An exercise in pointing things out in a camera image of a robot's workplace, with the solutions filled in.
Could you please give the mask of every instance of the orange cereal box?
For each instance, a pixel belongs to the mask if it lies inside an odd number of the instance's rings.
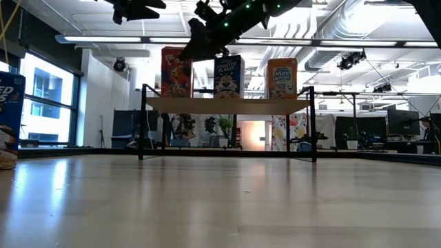
[[[297,99],[297,59],[270,59],[267,82],[269,99]]]

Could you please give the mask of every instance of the wooden floor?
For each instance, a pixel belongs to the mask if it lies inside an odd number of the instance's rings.
[[[441,169],[77,156],[0,172],[0,247],[439,248]]]

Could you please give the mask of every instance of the blue cereal box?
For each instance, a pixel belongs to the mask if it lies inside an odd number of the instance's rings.
[[[240,55],[214,60],[214,98],[243,98],[245,61]]]
[[[17,164],[24,95],[24,76],[0,72],[0,169]]]

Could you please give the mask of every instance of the yellow cable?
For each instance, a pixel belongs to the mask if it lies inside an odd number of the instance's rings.
[[[12,20],[13,20],[14,17],[15,17],[15,14],[17,13],[17,10],[19,10],[20,3],[21,3],[21,0],[18,0],[18,1],[17,1],[17,4],[16,4],[16,6],[15,6],[14,11],[12,11],[11,17],[9,17],[9,20],[8,20],[8,22],[7,22],[6,25],[5,25],[5,28],[1,31],[0,39],[2,39],[2,38],[5,36],[6,30],[8,30],[9,25],[11,24]]]
[[[1,2],[0,2],[0,23],[1,23],[1,29],[5,29],[5,25],[3,23],[3,9],[1,8]],[[3,38],[3,47],[5,50],[5,60],[6,63],[9,65],[9,58],[8,58],[8,47],[6,46],[6,37]]]

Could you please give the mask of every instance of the person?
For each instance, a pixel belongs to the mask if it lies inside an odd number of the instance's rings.
[[[439,142],[441,142],[441,131],[432,123],[433,131],[431,130],[431,119],[424,117],[421,119],[422,125],[426,128],[424,131],[424,141],[431,141],[432,144],[424,146],[424,154],[439,154]]]

